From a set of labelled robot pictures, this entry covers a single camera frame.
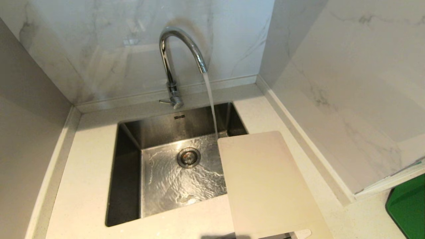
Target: cutting board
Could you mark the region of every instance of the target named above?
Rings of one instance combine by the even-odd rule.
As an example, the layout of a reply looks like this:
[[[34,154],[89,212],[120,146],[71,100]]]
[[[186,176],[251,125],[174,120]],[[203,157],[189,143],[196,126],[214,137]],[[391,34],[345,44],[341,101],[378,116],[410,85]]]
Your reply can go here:
[[[279,132],[221,138],[218,148],[238,239],[305,229],[308,239],[332,238]]]

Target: stainless steel sink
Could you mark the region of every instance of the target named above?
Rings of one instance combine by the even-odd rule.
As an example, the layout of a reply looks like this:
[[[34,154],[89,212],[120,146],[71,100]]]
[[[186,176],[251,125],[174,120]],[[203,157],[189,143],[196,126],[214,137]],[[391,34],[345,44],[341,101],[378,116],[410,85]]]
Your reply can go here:
[[[232,103],[214,106],[219,137],[247,134]],[[106,225],[226,194],[211,107],[119,125]]]

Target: countertop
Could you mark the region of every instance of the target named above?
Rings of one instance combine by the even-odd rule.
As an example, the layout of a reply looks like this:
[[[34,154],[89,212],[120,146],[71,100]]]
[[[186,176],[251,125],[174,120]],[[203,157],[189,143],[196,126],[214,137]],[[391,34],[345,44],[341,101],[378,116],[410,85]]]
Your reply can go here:
[[[213,91],[215,103],[233,101],[250,134],[279,131],[335,239],[404,238],[385,211],[389,191],[343,207],[255,84]],[[208,105],[206,93],[184,97],[181,110]],[[68,156],[47,239],[206,239],[233,232],[227,195],[113,227],[105,226],[117,124],[172,112],[148,102],[84,114]]]

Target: faucet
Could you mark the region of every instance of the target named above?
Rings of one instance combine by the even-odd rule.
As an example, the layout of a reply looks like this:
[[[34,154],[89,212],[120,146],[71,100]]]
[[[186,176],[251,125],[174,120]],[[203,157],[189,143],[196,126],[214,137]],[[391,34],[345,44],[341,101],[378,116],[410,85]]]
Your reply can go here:
[[[171,73],[170,62],[167,57],[167,38],[168,37],[177,37],[182,40],[189,50],[192,52],[193,57],[196,60],[196,64],[198,65],[199,71],[201,74],[207,72],[207,66],[205,65],[204,58],[202,57],[201,51],[195,42],[190,38],[190,36],[177,27],[166,27],[159,38],[159,48],[161,49],[162,61],[164,62],[165,73],[168,77],[167,88],[168,93],[170,95],[170,100],[159,100],[161,103],[172,104],[174,109],[178,109],[183,106],[183,101],[180,97],[180,92],[177,89],[177,82],[174,80],[173,75]]]

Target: marble backsplash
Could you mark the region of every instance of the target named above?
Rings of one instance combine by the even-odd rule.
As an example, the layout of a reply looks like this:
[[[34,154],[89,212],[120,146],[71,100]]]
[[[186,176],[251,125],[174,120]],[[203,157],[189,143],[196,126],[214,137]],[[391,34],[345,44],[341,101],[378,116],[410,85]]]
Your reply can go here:
[[[355,193],[425,155],[425,2],[276,0],[260,75]]]
[[[259,73],[274,0],[17,0],[0,17],[74,104],[165,89],[158,40],[184,29],[210,79]],[[202,83],[192,55],[171,40],[180,85]]]

